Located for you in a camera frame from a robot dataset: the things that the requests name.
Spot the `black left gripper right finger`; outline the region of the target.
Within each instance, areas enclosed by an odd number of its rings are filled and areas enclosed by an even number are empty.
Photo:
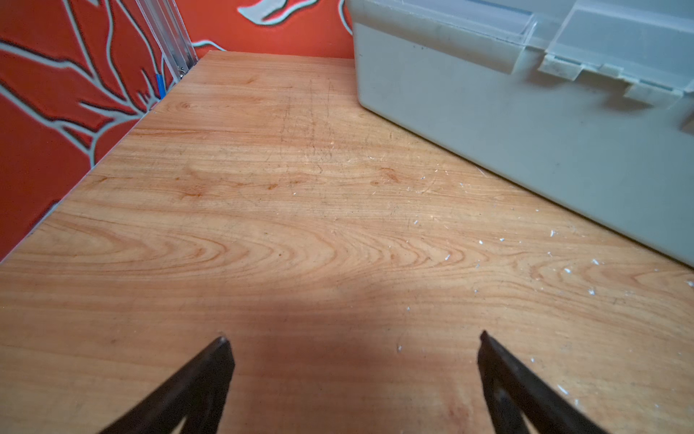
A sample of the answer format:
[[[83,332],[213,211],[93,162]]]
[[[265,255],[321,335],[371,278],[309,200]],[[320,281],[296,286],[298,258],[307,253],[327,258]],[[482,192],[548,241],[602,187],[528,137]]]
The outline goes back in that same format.
[[[487,332],[480,340],[477,365],[495,432],[527,433],[531,423],[540,433],[607,433]]]

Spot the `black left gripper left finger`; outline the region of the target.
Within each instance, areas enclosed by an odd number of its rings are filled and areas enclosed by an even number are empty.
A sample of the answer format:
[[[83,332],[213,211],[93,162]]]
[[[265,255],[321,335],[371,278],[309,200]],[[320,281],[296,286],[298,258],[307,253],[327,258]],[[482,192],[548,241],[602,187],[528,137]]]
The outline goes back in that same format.
[[[234,369],[231,343],[220,336],[102,431],[216,433]]]

